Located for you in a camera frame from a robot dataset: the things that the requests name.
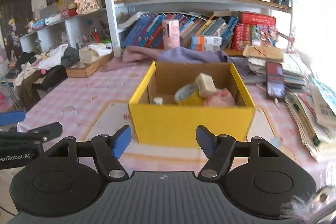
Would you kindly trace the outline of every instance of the white cloth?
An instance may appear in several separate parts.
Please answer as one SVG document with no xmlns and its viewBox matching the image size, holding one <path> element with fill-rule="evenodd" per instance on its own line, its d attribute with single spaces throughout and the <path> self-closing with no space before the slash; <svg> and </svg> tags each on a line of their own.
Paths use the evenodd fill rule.
<svg viewBox="0 0 336 224">
<path fill-rule="evenodd" d="M 55 66 L 61 65 L 61 58 L 63 57 L 64 52 L 67 47 L 68 47 L 68 44 L 62 44 L 58 46 L 57 48 L 51 50 L 48 53 L 50 56 L 44 60 L 41 60 L 38 63 L 37 68 L 50 70 L 51 68 Z"/>
<path fill-rule="evenodd" d="M 24 79 L 26 79 L 28 76 L 32 75 L 36 71 L 36 69 L 34 69 L 29 62 L 22 64 L 21 68 L 22 71 L 13 82 L 14 87 L 21 85 Z"/>
<path fill-rule="evenodd" d="M 112 52 L 112 50 L 109 48 L 106 48 L 105 44 L 103 43 L 93 43 L 93 44 L 88 45 L 88 48 L 98 53 L 99 57 L 108 55 Z"/>
</svg>

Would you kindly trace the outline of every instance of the white shelf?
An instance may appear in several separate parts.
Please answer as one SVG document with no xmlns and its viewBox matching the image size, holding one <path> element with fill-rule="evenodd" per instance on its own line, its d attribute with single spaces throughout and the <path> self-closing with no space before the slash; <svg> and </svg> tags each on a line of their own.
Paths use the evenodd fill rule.
<svg viewBox="0 0 336 224">
<path fill-rule="evenodd" d="M 128 7 L 128 6 L 140 6 L 140 5 L 154 5 L 154 4 L 189 4 L 189 3 L 200 3 L 202 5 L 221 5 L 221 4 L 230 4 L 230 5 L 242 5 L 244 7 L 268 9 L 268 10 L 278 10 L 285 13 L 291 13 L 291 8 L 285 5 L 266 2 L 262 0 L 123 0 L 116 1 L 114 4 L 115 8 Z"/>
</svg>

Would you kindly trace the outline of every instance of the cardboard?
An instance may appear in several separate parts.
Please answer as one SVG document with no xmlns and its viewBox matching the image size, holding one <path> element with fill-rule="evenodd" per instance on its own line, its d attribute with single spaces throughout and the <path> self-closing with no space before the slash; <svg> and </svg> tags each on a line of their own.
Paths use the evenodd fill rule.
<svg viewBox="0 0 336 224">
<path fill-rule="evenodd" d="M 227 88 L 237 106 L 179 106 L 174 95 L 200 73 L 211 75 L 216 88 Z M 163 105 L 152 105 L 162 97 Z M 195 131 L 202 124 L 215 135 L 229 134 L 243 141 L 254 114 L 254 103 L 231 63 L 173 64 L 153 62 L 129 101 L 139 143 L 198 147 Z"/>
</svg>

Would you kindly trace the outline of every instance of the pink cloth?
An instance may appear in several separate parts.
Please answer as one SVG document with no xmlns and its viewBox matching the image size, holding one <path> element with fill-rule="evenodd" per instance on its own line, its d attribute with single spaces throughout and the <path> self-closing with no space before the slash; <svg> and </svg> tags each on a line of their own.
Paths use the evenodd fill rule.
<svg viewBox="0 0 336 224">
<path fill-rule="evenodd" d="M 236 102 L 227 89 L 219 90 L 203 102 L 203 106 L 235 106 Z"/>
<path fill-rule="evenodd" d="M 153 60 L 158 60 L 159 55 L 164 50 L 158 50 L 154 48 L 145 48 L 137 46 L 128 46 L 123 53 L 122 57 L 115 57 L 100 71 L 108 72 L 112 70 L 118 70 L 125 67 L 131 67 L 139 63 L 150 64 Z"/>
<path fill-rule="evenodd" d="M 159 55 L 163 52 L 164 50 L 159 50 L 156 48 L 128 46 L 123 54 L 123 63 L 129 63 L 144 59 L 158 60 Z"/>
</svg>

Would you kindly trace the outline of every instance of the door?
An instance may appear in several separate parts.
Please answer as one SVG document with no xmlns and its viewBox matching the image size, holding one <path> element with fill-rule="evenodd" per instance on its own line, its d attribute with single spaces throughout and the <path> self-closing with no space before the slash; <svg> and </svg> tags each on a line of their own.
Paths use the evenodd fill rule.
<svg viewBox="0 0 336 224">
<path fill-rule="evenodd" d="M 20 42 L 15 43 L 12 38 L 13 28 L 8 25 L 11 17 L 15 19 L 17 30 L 15 35 L 27 32 L 25 25 L 33 19 L 31 0 L 0 0 L 0 27 L 3 38 L 7 39 L 5 49 L 7 57 L 11 60 L 11 51 L 14 50 L 16 57 L 22 53 Z"/>
</svg>

